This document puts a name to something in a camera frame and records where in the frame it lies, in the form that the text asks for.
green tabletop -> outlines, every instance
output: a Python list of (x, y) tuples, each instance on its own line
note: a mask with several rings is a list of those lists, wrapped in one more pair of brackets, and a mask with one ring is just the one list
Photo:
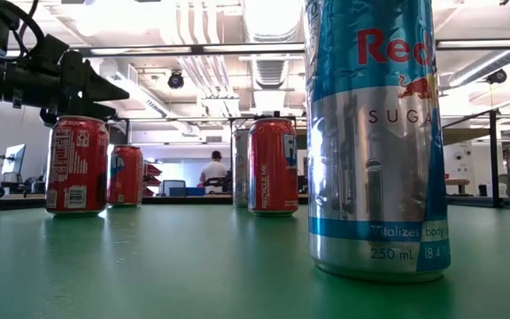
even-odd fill
[(306, 206), (0, 212), (0, 318), (510, 318), (510, 210), (449, 210), (452, 266), (406, 285), (317, 269)]

red bull sugarfree can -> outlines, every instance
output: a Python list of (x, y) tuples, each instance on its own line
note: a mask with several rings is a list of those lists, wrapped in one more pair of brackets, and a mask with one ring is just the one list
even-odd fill
[(105, 209), (105, 123), (62, 116), (52, 129), (46, 210), (53, 214), (98, 214)]
[(249, 210), (292, 216), (298, 210), (297, 133), (290, 120), (266, 118), (249, 131)]
[(420, 282), (450, 265), (430, 0), (306, 0), (310, 252)]
[(116, 145), (110, 156), (107, 201), (112, 206), (137, 206), (143, 201), (143, 154), (130, 145)]

